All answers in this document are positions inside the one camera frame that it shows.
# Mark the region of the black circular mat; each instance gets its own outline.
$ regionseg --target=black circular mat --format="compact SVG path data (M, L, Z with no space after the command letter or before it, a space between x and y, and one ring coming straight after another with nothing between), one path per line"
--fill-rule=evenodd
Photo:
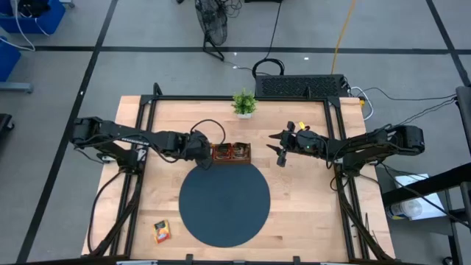
M214 247L249 241L270 211L270 191L252 164L191 170L180 190L180 215L190 233Z

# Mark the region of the white pot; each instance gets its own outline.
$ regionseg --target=white pot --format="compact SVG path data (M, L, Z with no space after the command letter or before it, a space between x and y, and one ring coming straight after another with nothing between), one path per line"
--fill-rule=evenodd
M237 117L239 119L250 119L252 118L252 114L251 113L237 114Z

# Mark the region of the wooden tabletop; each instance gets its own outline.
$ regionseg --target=wooden tabletop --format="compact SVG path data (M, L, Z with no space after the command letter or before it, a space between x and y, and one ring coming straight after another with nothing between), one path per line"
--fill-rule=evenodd
M135 126L139 99L139 96L121 98L116 123ZM337 193L329 188L333 170L326 169L323 160L295 154L288 154L286 167L281 168L277 166L275 152L266 147L266 144L279 144L268 135L281 132L288 121L295 124L303 121L314 132L327 136L323 104L259 102L253 117L248 120L238 119L230 104L223 101L159 101L153 131L185 133L202 119L215 119L226 129L226 142L251 143L252 164L261 171L270 188L271 208L265 225L254 238L237 247L216 248L198 241L188 232L178 211L180 186L187 173L195 167L195 162L180 160L168 164L151 151L146 162L131 258L183 260L186 254L193 254L195 260L292 261L293 256L298 255L301 261L348 261ZM358 99L341 99L341 110L347 137L366 132ZM333 108L331 113L338 137ZM222 139L221 129L215 124L204 123L197 129L211 142L218 143ZM99 187L117 171L116 164L105 165ZM361 173L376 179L372 166L365 166ZM97 203L92 229L93 247L114 224L123 179L120 177L110 184ZM368 213L369 229L374 231L386 253L394 257L378 184L360 177L355 181L363 218ZM152 226L163 219L169 221L171 239L157 245ZM126 232L127 225L122 229L121 238L125 239ZM359 258L354 228L352 233ZM119 249L120 252L124 249L124 240L121 240ZM88 253L86 244L83 253Z

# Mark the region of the black floor line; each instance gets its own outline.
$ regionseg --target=black floor line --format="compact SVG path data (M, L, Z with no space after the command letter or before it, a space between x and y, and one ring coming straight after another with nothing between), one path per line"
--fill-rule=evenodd
M95 46L36 46L37 52L93 52Z
M443 24L442 19L440 18L438 11L436 10L435 4L433 3L432 0L426 0L426 2L428 5L428 8L430 9L432 13L433 19L435 20L435 23L439 28L440 34L442 34L443 41L445 42L448 50L450 51L450 55L453 59L453 62L455 63L456 70L458 70L458 74L461 78L461 81L463 82L464 85L471 86L468 73L464 69L463 63L461 63L461 60L459 59L459 55L455 50L455 46L451 42L450 36L448 35L447 30L445 29L445 26Z
M92 52L94 46L36 46L42 52ZM268 52L269 47L219 47L221 52ZM146 47L103 46L101 52L203 52L202 47ZM471 49L455 50L456 54L471 54ZM272 52L332 54L335 48L273 47ZM448 49L388 49L388 48L340 48L339 54L449 54Z
M29 224L26 236L24 237L23 244L21 245L21 249L18 254L18 258L16 259L16 263L22 264L28 260L28 256L35 241L36 234L38 233L41 219L43 218L47 203L52 193L52 189L57 179L57 173L59 172L60 164L62 163L62 160L64 158L65 150L67 149L68 140L71 136L71 128L74 123L74 119L79 114L79 109L82 105L83 97L85 96L85 92L88 88L88 83L90 82L91 75L93 73L93 70L95 69L98 54L103 45L103 41L105 40L105 36L110 26L111 18L113 17L113 14L115 12L117 2L118 0L112 0L110 7L108 8L105 22L103 23L102 30L100 31L98 40L96 41L96 45L94 47L93 54L91 55L90 62L88 63L87 70L85 71L85 76L83 77L82 84L80 85L80 89L77 92L77 97L75 99L74 106L72 107L71 115L68 117L67 125L65 126L63 136L60 139L59 148L57 149L54 161L52 162L51 170L49 171L49 175L47 177L46 184L44 185L43 192L41 193L38 205L36 206L35 213L32 217L31 223Z

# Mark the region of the blue container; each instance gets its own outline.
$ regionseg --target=blue container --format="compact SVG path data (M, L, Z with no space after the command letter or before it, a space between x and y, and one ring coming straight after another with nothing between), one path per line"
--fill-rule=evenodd
M0 0L0 16L2 15L13 15L10 0Z
M0 2L2 2L0 6L3 6L3 1L10 3L10 0L0 0ZM47 34L52 34L56 31L57 26L59 26L64 16L65 8L59 0L49 0L48 3L51 7L50 11L43 13L42 16L38 18L37 24L34 18L18 17L23 33L43 34L41 29ZM0 17L0 27L9 33L20 33L18 25L16 25L15 17Z
M13 46L0 41L0 82L5 82L12 72L15 64L20 60L20 52Z

